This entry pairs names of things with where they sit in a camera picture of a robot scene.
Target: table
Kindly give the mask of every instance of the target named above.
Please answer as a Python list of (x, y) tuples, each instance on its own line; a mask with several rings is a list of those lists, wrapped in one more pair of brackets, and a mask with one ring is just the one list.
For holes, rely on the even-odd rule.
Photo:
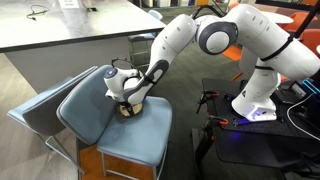
[[(75, 9), (62, 9), (58, 0), (0, 2), (0, 53), (5, 53), (37, 92), (90, 66), (129, 58), (128, 35), (165, 27), (126, 0), (78, 2)], [(31, 5), (50, 10), (34, 16), (36, 20), (28, 19)]]
[[(223, 96), (224, 92), (240, 91), (239, 82), (203, 79), (202, 84), (203, 90), (219, 92), (220, 96)], [(221, 111), (225, 106), (215, 101), (211, 94), (205, 97), (209, 115), (221, 117), (228, 115)], [(217, 124), (212, 124), (212, 129), (210, 128), (206, 136), (200, 139), (194, 138), (197, 132), (193, 129), (193, 142), (196, 143), (195, 161), (198, 165), (213, 143), (211, 136), (214, 137), (218, 157), (225, 162), (279, 168), (289, 172), (299, 171), (305, 167), (305, 160), (301, 157), (302, 152), (314, 158), (320, 156), (320, 142), (300, 135), (298, 137), (230, 130), (221, 128)]]
[(275, 12), (262, 11), (262, 14), (267, 16), (270, 21), (273, 21), (277, 24), (289, 24), (293, 22), (292, 18)]

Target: floor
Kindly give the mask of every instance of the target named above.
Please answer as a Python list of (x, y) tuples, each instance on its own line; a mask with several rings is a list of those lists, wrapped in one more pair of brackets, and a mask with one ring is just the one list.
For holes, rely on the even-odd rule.
[[(191, 14), (194, 9), (159, 11), (167, 23), (177, 14)], [(7, 117), (8, 110), (36, 95), (36, 92), (4, 54), (0, 54), (0, 69), (0, 179), (77, 180), (77, 170), (71, 163), (48, 150), (32, 131)], [(200, 128), (206, 121), (204, 107), (201, 113), (195, 114), (201, 94), (201, 78), (230, 79), (238, 71), (238, 62), (223, 55), (206, 55), (197, 44), (191, 44), (178, 55), (162, 81), (150, 91), (150, 95), (167, 98), (175, 112), (161, 179), (194, 179), (190, 131), (193, 127)], [(74, 136), (64, 130), (58, 138), (75, 157)], [(282, 179), (280, 172), (274, 169), (223, 163), (216, 156), (214, 147), (203, 165), (206, 179)]]

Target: gray chair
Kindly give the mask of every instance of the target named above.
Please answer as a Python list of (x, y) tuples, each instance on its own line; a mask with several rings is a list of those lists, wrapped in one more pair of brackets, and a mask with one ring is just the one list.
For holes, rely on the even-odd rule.
[[(156, 10), (149, 10), (148, 14), (150, 14), (152, 17), (158, 19), (159, 21), (163, 18), (163, 16), (161, 15), (161, 13), (159, 13)], [(148, 58), (150, 57), (150, 51), (149, 51), (149, 45), (148, 45), (148, 41), (153, 41), (157, 36), (156, 32), (153, 33), (144, 33), (144, 34), (137, 34), (137, 35), (131, 35), (128, 36), (128, 41), (131, 43), (131, 51), (130, 51), (130, 58), (132, 63), (137, 66), (136, 62), (135, 62), (135, 56), (139, 55), (139, 54), (148, 54)], [(134, 48), (134, 43), (136, 42), (145, 42), (146, 44), (146, 49), (144, 51), (140, 51), (140, 52), (136, 52), (135, 48)], [(140, 66), (147, 66), (148, 64), (139, 64), (138, 67)]]
[(97, 67), (94, 66), (74, 78), (66, 78), (18, 107), (8, 111), (7, 114), (12, 119), (34, 131), (45, 145), (71, 161), (83, 174), (84, 171), (55, 137), (55, 135), (66, 128), (58, 119), (56, 111), (69, 92), (96, 69)]
[(101, 152), (103, 172), (127, 175), (106, 169), (105, 154), (154, 169), (165, 157), (172, 121), (172, 108), (167, 100), (146, 97), (142, 112), (123, 117), (116, 110), (117, 102), (107, 98), (103, 77), (106, 65), (79, 83), (60, 104), (57, 116), (77, 138), (88, 145), (96, 144)]

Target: chair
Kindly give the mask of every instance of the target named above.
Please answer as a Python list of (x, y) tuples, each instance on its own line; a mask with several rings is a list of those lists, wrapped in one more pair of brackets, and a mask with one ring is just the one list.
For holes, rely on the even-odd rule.
[(300, 4), (305, 4), (305, 5), (310, 5), (310, 6), (314, 6), (316, 5), (317, 0), (302, 0), (300, 2)]
[[(159, 13), (156, 10), (149, 10), (148, 14), (150, 14), (154, 18), (158, 19), (159, 21), (163, 18), (161, 13)], [(150, 57), (150, 50), (149, 50), (148, 41), (153, 41), (156, 38), (156, 36), (157, 36), (157, 33), (155, 33), (155, 32), (128, 36), (128, 41), (131, 43), (130, 58), (131, 58), (131, 61), (134, 65), (136, 65), (135, 64), (136, 63), (135, 62), (135, 55), (148, 54), (148, 57)], [(143, 42), (143, 41), (146, 44), (146, 50), (140, 51), (140, 52), (135, 52), (134, 43)]]
[(238, 6), (240, 3), (238, 2), (233, 2), (233, 3), (230, 3), (227, 7), (227, 12), (229, 12), (232, 8)]
[(74, 78), (66, 78), (20, 106), (8, 111), (7, 114), (12, 119), (34, 131), (45, 145), (72, 162), (83, 174), (84, 171), (55, 137), (56, 134), (65, 129), (65, 126), (56, 116), (56, 110), (72, 88), (96, 69), (97, 67), (94, 66)]
[[(289, 32), (296, 32), (307, 16), (308, 16), (307, 12), (295, 12), (292, 15), (290, 15), (290, 18), (293, 19), (293, 22), (290, 24), (282, 24), (280, 25), (280, 27), (282, 27), (282, 29)], [(318, 20), (318, 18), (314, 17), (312, 19), (312, 21), (315, 21), (315, 20)]]
[(300, 36), (302, 43), (320, 58), (317, 46), (320, 45), (320, 29), (305, 29)]
[(134, 117), (123, 117), (116, 111), (117, 102), (105, 96), (108, 88), (103, 77), (108, 68), (111, 66), (100, 67), (79, 83), (60, 104), (57, 116), (82, 142), (88, 145), (97, 143), (104, 175), (109, 172), (134, 179), (106, 169), (107, 154), (151, 166), (155, 176), (155, 167), (165, 157), (172, 119), (171, 105), (164, 98), (147, 96), (142, 112)]

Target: robotic arm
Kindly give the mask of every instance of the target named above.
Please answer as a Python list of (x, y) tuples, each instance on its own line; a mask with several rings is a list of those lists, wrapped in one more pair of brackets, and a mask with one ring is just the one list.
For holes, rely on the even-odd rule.
[(256, 8), (240, 4), (221, 18), (176, 17), (152, 44), (146, 74), (111, 68), (104, 77), (109, 88), (106, 95), (130, 105), (141, 103), (174, 58), (193, 41), (211, 55), (222, 53), (237, 41), (259, 57), (247, 86), (232, 102), (235, 111), (249, 121), (276, 119), (270, 95), (280, 84), (279, 73), (296, 80), (320, 73), (320, 61), (312, 51)]

